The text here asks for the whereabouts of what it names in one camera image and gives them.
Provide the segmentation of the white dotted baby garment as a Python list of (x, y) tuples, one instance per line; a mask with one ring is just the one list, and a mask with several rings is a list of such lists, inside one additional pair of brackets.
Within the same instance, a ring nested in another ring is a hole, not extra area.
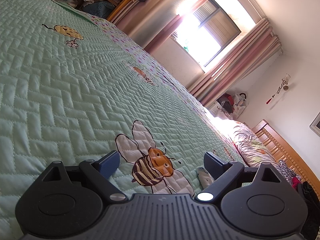
[(198, 167), (196, 173), (203, 189), (206, 189), (214, 182), (214, 178), (204, 167)]

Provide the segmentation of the pile of dark clothes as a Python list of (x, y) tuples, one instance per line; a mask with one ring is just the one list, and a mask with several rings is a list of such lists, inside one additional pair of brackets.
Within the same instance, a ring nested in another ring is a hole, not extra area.
[(290, 169), (285, 161), (278, 161), (280, 172), (289, 184), (305, 200), (308, 207), (308, 216), (314, 221), (319, 222), (319, 199), (313, 187), (307, 182), (302, 182), (300, 176)]

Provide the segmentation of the floral folded duvet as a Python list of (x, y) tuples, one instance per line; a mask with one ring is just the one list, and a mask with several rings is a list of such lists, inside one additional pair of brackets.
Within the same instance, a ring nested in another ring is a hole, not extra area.
[(213, 120), (213, 124), (219, 132), (231, 139), (248, 166), (259, 167), (262, 163), (270, 163), (279, 172), (281, 171), (270, 150), (249, 127), (235, 120), (220, 118), (214, 118)]

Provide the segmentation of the wooden bed headboard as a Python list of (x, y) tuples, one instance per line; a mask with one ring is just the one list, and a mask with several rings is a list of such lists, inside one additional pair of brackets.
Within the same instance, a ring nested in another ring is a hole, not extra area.
[(319, 179), (291, 145), (264, 119), (251, 130), (269, 149), (275, 160), (285, 161), (289, 168), (301, 176), (302, 182), (307, 181), (312, 186), (319, 198)]

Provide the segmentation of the nightstand clutter with plush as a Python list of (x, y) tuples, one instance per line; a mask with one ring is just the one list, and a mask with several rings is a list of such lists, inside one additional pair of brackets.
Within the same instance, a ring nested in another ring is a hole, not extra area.
[(234, 95), (225, 93), (220, 96), (210, 107), (210, 113), (220, 119), (236, 120), (248, 105), (245, 93)]

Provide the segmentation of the green quilted bee bedspread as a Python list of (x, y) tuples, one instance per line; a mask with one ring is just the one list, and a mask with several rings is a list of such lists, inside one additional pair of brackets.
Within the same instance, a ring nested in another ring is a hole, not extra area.
[(55, 160), (77, 165), (124, 134), (154, 141), (201, 190), (206, 152), (241, 161), (208, 111), (116, 26), (55, 0), (1, 0), (1, 239), (15, 206)]

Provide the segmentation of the red hanging knot ornament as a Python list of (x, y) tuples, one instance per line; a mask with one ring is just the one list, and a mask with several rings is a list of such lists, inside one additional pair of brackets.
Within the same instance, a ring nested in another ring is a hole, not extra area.
[(271, 102), (271, 100), (272, 100), (277, 94), (279, 94), (279, 93), (281, 92), (282, 88), (283, 88), (283, 85), (281, 85), (281, 86), (278, 87), (276, 93), (273, 94), (269, 100), (267, 100), (267, 102), (266, 102), (267, 105)]

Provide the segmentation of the pink curtain right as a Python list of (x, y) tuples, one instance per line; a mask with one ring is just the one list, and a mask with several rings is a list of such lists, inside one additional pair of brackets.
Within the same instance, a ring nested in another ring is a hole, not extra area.
[(279, 37), (273, 33), (269, 20), (262, 18), (212, 70), (189, 88), (189, 93), (204, 107), (209, 107), (280, 50)]

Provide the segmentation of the pink curtain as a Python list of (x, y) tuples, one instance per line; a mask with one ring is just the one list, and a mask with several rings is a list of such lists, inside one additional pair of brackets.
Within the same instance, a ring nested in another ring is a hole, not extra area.
[(189, 93), (204, 107), (209, 107), (280, 50), (279, 37), (273, 33), (269, 20), (262, 18), (212, 70), (189, 88)]
[(113, 12), (109, 21), (149, 54), (154, 53), (178, 28), (184, 16), (208, 0), (146, 0)]

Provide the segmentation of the pink curtain left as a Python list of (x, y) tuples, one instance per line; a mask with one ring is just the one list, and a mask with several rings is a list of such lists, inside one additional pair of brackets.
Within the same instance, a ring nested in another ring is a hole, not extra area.
[(184, 16), (208, 0), (146, 0), (113, 12), (109, 21), (149, 54), (154, 53), (178, 28)]

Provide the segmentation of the framed wall picture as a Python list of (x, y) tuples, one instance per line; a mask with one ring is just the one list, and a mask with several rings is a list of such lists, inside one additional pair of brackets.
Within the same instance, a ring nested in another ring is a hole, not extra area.
[(320, 113), (317, 114), (311, 125), (310, 129), (320, 137)]

